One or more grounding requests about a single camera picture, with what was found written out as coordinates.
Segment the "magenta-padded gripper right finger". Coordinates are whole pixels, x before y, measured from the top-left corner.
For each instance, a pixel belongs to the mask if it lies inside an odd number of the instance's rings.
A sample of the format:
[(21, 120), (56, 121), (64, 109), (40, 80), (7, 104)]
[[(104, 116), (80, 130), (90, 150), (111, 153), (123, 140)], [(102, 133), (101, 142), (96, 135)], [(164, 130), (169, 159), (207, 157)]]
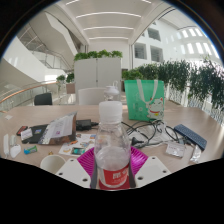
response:
[(146, 186), (170, 174), (171, 172), (158, 157), (148, 157), (140, 150), (131, 148), (129, 168), (129, 185), (131, 188)]

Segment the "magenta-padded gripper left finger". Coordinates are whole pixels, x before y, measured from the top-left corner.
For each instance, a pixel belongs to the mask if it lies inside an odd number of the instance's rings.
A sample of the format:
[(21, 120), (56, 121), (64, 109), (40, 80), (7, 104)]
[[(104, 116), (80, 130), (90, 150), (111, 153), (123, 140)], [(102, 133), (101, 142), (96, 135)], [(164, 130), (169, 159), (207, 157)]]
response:
[(94, 149), (91, 148), (77, 159), (70, 158), (56, 173), (76, 185), (95, 189), (97, 186), (97, 165)]

